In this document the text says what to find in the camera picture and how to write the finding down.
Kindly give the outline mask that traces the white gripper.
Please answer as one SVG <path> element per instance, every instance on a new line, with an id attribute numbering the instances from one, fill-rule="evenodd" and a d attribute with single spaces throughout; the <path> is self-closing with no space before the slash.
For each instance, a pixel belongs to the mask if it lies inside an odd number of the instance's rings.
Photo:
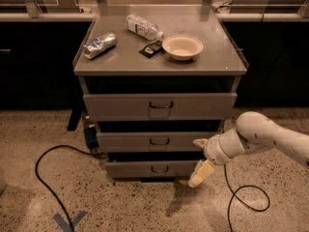
<path id="1" fill-rule="evenodd" d="M 196 188 L 214 172 L 214 164 L 223 165 L 234 157 L 244 155 L 246 141 L 236 129 L 231 129 L 217 134 L 209 140 L 206 138 L 194 139 L 193 144 L 204 149 L 204 155 L 207 158 L 197 163 L 188 181 L 191 188 Z"/>

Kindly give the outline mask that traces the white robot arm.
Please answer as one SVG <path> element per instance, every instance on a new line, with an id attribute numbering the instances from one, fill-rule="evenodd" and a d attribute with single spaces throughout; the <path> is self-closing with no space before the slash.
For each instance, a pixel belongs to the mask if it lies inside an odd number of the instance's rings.
<path id="1" fill-rule="evenodd" d="M 209 139 L 194 139 L 193 144 L 204 152 L 190 176 L 188 185 L 199 186 L 214 171 L 217 165 L 224 165 L 240 155 L 249 155 L 277 149 L 304 167 L 309 163 L 309 136 L 283 128 L 267 116 L 254 112 L 242 113 L 236 125 Z"/>

